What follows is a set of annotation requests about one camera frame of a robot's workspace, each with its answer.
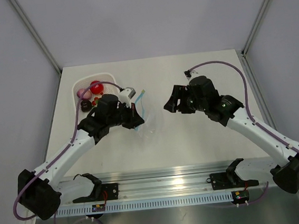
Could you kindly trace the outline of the clear zip top bag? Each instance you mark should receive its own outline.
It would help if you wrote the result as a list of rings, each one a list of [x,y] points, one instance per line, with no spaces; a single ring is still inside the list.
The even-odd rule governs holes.
[[[149,92],[142,90],[134,101],[137,111],[144,124],[135,128],[135,133],[144,142],[154,141],[161,135],[163,129],[163,116],[158,103]]]

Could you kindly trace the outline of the red toy apple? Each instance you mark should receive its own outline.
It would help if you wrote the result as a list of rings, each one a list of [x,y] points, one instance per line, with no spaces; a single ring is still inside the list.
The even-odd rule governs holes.
[[[94,80],[91,82],[90,85],[91,85],[90,91],[92,94],[96,94],[96,95],[103,94],[104,86],[102,83]]]

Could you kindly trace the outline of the pink toy onion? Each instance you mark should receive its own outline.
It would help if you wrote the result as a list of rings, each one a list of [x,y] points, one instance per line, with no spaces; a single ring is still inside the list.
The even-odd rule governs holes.
[[[90,90],[87,90],[85,88],[79,89],[76,94],[77,97],[82,100],[89,100],[92,97],[92,93],[90,92]]]

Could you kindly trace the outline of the red cherry tomato sprig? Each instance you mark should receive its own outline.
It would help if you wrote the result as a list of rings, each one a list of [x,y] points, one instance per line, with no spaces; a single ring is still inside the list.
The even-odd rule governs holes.
[[[93,107],[98,105],[100,97],[94,97],[93,100],[91,101],[91,104]]]

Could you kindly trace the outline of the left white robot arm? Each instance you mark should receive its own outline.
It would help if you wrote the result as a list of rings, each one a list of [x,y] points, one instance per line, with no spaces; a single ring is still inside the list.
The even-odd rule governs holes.
[[[42,220],[52,217],[66,202],[83,203],[105,198],[102,181],[92,174],[62,183],[61,180],[81,156],[92,149],[115,126],[135,129],[144,124],[131,100],[136,91],[127,87],[118,95],[101,96],[95,108],[75,124],[72,139],[55,156],[33,171],[18,176],[17,202]]]

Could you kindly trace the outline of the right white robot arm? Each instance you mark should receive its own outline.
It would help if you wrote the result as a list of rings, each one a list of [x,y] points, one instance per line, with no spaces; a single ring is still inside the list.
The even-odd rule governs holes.
[[[234,97],[219,95],[206,76],[193,78],[187,86],[175,85],[163,108],[171,113],[203,112],[212,121],[245,136],[276,162],[270,171],[275,184],[288,193],[299,191],[299,142],[255,119]]]

